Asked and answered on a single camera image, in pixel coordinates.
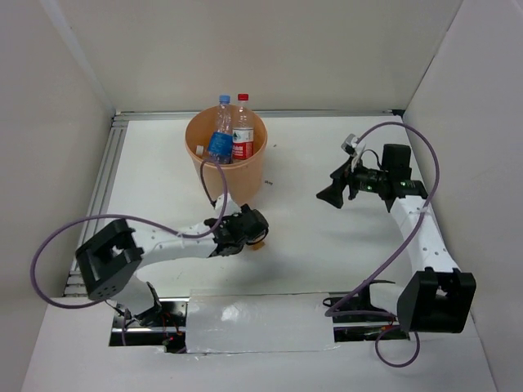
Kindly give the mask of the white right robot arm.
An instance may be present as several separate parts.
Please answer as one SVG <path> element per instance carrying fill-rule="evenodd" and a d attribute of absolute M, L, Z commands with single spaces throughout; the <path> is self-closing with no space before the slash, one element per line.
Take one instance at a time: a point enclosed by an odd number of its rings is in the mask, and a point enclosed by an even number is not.
<path fill-rule="evenodd" d="M 446 249 L 420 180 L 411 177 L 411 149 L 386 144 L 378 168 L 364 166 L 364 146 L 345 143 L 349 158 L 332 174 L 332 184 L 318 199 L 336 208 L 344 194 L 354 199 L 360 192 L 377 194 L 396 222 L 406 244 L 412 276 L 405 286 L 367 283 L 356 302 L 360 317 L 374 320 L 387 312 L 396 316 L 404 332 L 460 333 L 466 324 L 476 291 L 471 273 L 462 272 Z"/>

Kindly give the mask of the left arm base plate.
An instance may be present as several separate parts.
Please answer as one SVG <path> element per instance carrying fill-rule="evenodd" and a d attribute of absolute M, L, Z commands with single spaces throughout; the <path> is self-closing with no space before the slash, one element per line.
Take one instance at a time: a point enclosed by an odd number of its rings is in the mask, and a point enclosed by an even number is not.
<path fill-rule="evenodd" d="M 143 326 L 119 303 L 107 302 L 113 309 L 109 346 L 153 346 L 165 353 L 184 354 L 189 297 L 161 298 L 162 311 L 149 325 Z"/>

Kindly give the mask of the orange juice bottle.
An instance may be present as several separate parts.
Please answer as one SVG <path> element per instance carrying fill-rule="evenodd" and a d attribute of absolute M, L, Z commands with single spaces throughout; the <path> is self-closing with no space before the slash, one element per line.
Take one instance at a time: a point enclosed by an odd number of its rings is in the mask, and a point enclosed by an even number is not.
<path fill-rule="evenodd" d="M 250 245 L 250 248 L 254 251 L 259 250 L 265 246 L 265 242 L 263 240 L 258 241 L 254 243 L 253 245 Z"/>

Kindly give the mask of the blue cap water bottle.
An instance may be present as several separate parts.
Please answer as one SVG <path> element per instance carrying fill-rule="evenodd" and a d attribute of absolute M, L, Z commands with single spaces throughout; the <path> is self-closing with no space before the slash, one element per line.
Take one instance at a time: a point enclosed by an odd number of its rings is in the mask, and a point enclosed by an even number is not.
<path fill-rule="evenodd" d="M 232 155 L 232 114 L 230 96 L 220 95 L 213 134 L 208 143 L 208 154 L 220 164 L 228 164 Z"/>

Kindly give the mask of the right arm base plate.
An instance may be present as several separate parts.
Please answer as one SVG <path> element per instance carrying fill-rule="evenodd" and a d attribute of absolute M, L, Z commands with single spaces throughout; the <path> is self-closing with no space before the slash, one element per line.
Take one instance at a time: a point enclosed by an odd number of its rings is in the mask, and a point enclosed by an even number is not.
<path fill-rule="evenodd" d="M 368 291 L 352 297 L 340 310 L 382 312 L 371 305 Z M 374 341 L 380 332 L 397 324 L 391 317 L 377 314 L 351 314 L 336 316 L 332 320 L 334 341 L 337 343 Z"/>

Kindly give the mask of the red label water bottle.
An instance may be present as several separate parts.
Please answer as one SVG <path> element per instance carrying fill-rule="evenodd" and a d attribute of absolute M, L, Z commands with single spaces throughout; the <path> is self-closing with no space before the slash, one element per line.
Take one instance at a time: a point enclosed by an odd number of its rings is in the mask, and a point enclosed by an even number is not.
<path fill-rule="evenodd" d="M 238 94 L 238 104 L 233 115 L 233 149 L 234 161 L 243 161 L 253 156 L 254 120 L 247 109 L 249 95 Z"/>

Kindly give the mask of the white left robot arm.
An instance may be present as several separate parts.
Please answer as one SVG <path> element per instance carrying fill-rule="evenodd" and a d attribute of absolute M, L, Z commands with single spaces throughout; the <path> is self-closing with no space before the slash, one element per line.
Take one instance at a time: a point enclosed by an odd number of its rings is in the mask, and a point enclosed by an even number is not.
<path fill-rule="evenodd" d="M 138 244 L 126 219 L 111 221 L 75 252 L 87 297 L 117 301 L 143 327 L 158 323 L 162 304 L 153 285 L 136 276 L 139 269 L 177 259 L 236 255 L 261 242 L 269 232 L 266 218 L 247 204 L 232 207 L 209 233 L 216 223 L 216 218 L 209 218 L 181 237 L 153 230 Z"/>

